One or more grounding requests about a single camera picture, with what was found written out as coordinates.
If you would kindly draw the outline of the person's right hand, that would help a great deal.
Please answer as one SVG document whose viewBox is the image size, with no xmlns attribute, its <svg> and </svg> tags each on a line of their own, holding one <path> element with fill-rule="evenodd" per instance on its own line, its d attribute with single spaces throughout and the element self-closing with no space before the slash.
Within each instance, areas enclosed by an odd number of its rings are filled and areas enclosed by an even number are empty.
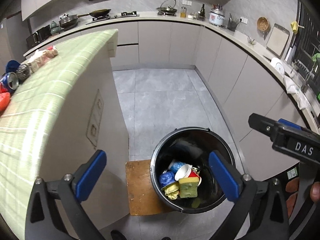
<svg viewBox="0 0 320 240">
<path fill-rule="evenodd" d="M 299 177 L 289 181 L 286 185 L 286 188 L 285 188 L 286 192 L 291 193 L 291 196 L 289 196 L 289 198 L 286 201 L 287 215 L 289 218 L 292 215 L 293 209 L 296 204 L 298 188 L 299 188 Z M 310 198 L 315 203 L 319 202 L 319 199 L 320 199 L 319 181 L 315 182 L 312 185 L 311 190 L 310 190 Z"/>
</svg>

